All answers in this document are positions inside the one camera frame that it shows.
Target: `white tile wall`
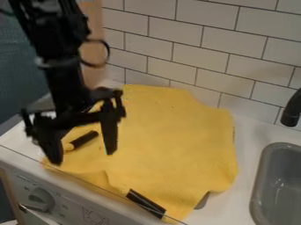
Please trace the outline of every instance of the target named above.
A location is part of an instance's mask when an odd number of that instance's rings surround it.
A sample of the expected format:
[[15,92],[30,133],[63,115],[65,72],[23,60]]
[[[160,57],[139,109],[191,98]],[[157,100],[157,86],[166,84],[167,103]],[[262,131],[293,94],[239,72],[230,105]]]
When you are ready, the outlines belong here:
[[207,105],[269,123],[301,87],[299,0],[103,4],[114,80],[186,89]]
[[269,38],[263,58],[274,62],[301,66],[301,43]]
[[177,19],[194,24],[234,29],[238,10],[238,7],[231,5],[178,0]]
[[202,47],[261,58],[267,38],[205,27]]
[[227,73],[257,81],[287,86],[290,82],[293,69],[291,66],[275,62],[231,55]]
[[199,47],[202,26],[162,18],[150,18],[150,36]]
[[279,0],[277,10],[301,14],[301,1],[300,0]]
[[224,72],[228,54],[198,47],[174,44],[173,60],[191,66]]
[[126,83],[128,84],[144,84],[144,85],[151,85],[151,86],[169,86],[169,80],[151,76],[148,74],[136,72],[130,69],[126,71]]
[[296,68],[294,76],[292,77],[290,82],[290,87],[296,89],[301,88],[301,68]]
[[236,4],[241,6],[250,6],[261,9],[273,10],[276,6],[277,0],[209,0],[210,2],[223,4]]
[[160,18],[174,18],[176,0],[125,0],[125,9]]
[[102,0],[103,7],[122,10],[123,0]]
[[125,69],[107,64],[106,76],[114,81],[125,83]]
[[109,63],[123,68],[146,72],[147,57],[140,54],[121,51],[118,49],[111,49],[111,57]]
[[105,31],[105,39],[107,43],[110,45],[110,47],[116,47],[119,49],[124,48],[124,33],[110,30],[110,29],[104,29]]
[[196,68],[149,58],[149,73],[183,83],[195,83]]
[[257,82],[252,99],[285,107],[294,93],[295,90],[289,88]]
[[148,18],[133,13],[104,9],[104,27],[124,32],[147,34]]
[[274,123],[279,107],[238,98],[227,94],[222,95],[220,107],[231,110],[236,114],[243,114],[253,119]]
[[275,11],[241,8],[237,30],[270,37],[301,40],[301,17]]
[[205,69],[198,69],[196,85],[223,93],[250,98],[254,81]]
[[207,90],[200,87],[195,87],[193,85],[179,83],[175,81],[171,82],[171,87],[188,90],[201,103],[213,107],[218,106],[218,101],[221,94],[217,91],[211,91],[211,90]]
[[126,49],[130,52],[171,60],[173,44],[164,40],[126,33]]

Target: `white washing machine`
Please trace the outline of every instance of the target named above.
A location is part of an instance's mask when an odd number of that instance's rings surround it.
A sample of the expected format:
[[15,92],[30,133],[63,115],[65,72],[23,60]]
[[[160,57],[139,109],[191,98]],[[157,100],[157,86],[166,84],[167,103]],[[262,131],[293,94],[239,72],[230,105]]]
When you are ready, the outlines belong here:
[[0,137],[0,167],[6,171],[18,203],[41,218],[66,225],[165,224],[121,196],[111,193],[104,197],[84,187],[97,188],[92,184],[79,185],[77,178],[61,171],[52,174],[41,165],[43,157],[40,148],[26,137],[23,122]]

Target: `subway tile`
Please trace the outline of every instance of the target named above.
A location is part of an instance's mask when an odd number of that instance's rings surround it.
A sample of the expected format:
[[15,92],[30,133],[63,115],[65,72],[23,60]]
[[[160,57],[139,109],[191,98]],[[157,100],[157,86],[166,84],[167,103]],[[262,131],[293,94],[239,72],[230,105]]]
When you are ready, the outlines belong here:
[[301,16],[241,8],[237,30],[288,40],[301,40]]
[[109,63],[113,65],[146,72],[146,62],[147,57],[144,55],[129,53],[118,49],[111,49]]
[[228,54],[199,47],[174,44],[173,60],[191,66],[224,72]]
[[125,0],[125,10],[160,18],[174,18],[176,0]]
[[161,18],[150,18],[150,36],[199,47],[202,26]]
[[102,0],[102,6],[116,10],[123,10],[123,0]]
[[125,69],[114,65],[106,65],[106,76],[114,81],[125,83]]
[[198,69],[196,85],[245,98],[251,96],[254,81],[222,73]]
[[104,27],[147,35],[148,18],[124,11],[103,9]]
[[235,114],[244,115],[267,123],[274,123],[279,107],[255,102],[245,98],[239,98],[223,94],[220,106]]
[[209,0],[210,2],[223,4],[236,4],[241,6],[249,6],[267,10],[274,10],[277,0]]
[[171,60],[173,44],[169,41],[126,33],[126,49],[130,52]]
[[238,7],[203,1],[179,0],[177,20],[234,29]]
[[183,83],[194,84],[196,68],[149,58],[149,73]]
[[[281,108],[279,114],[278,114],[278,117],[277,117],[277,121],[276,121],[276,125],[279,125],[281,127],[286,127],[285,125],[283,125],[280,121],[281,117],[283,116],[283,111],[284,109]],[[286,128],[289,128],[289,129],[294,129],[294,130],[298,130],[298,131],[301,131],[301,120],[299,120],[299,122],[297,123],[297,125],[295,127],[286,127]]]
[[294,93],[295,90],[289,88],[256,82],[252,99],[285,107]]
[[267,38],[205,27],[202,47],[260,58]]
[[290,82],[290,88],[301,88],[301,68],[296,68]]
[[277,10],[301,14],[301,1],[300,0],[279,0]]
[[301,66],[301,43],[269,38],[263,59]]
[[227,74],[287,86],[293,69],[291,66],[275,62],[231,55]]
[[126,71],[126,83],[127,84],[144,84],[152,86],[169,86],[169,80],[152,76],[140,72],[136,72],[130,69]]
[[171,82],[171,87],[185,89],[189,91],[199,102],[213,107],[217,107],[221,95],[217,91],[211,91],[211,90],[207,90],[200,87],[195,87],[193,85],[179,83],[175,81]]
[[123,32],[118,32],[110,29],[104,28],[105,38],[110,47],[116,47],[123,49]]

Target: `black cable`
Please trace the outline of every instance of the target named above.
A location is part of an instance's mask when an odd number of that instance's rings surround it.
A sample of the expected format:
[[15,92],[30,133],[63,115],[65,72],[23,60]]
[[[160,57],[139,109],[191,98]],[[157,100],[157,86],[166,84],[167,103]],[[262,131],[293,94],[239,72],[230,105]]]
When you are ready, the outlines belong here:
[[5,16],[11,17],[11,18],[14,18],[14,17],[15,17],[15,15],[14,15],[12,12],[10,12],[10,11],[5,11],[4,9],[1,9],[1,8],[0,8],[0,14],[3,14],[3,15],[5,15]]

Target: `faucet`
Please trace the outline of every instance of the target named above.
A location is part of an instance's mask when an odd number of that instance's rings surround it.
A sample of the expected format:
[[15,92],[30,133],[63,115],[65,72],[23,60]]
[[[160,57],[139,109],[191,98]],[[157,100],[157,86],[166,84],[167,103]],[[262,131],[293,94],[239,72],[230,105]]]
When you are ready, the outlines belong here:
[[291,97],[286,105],[281,123],[286,127],[295,127],[299,121],[301,113],[301,88]]

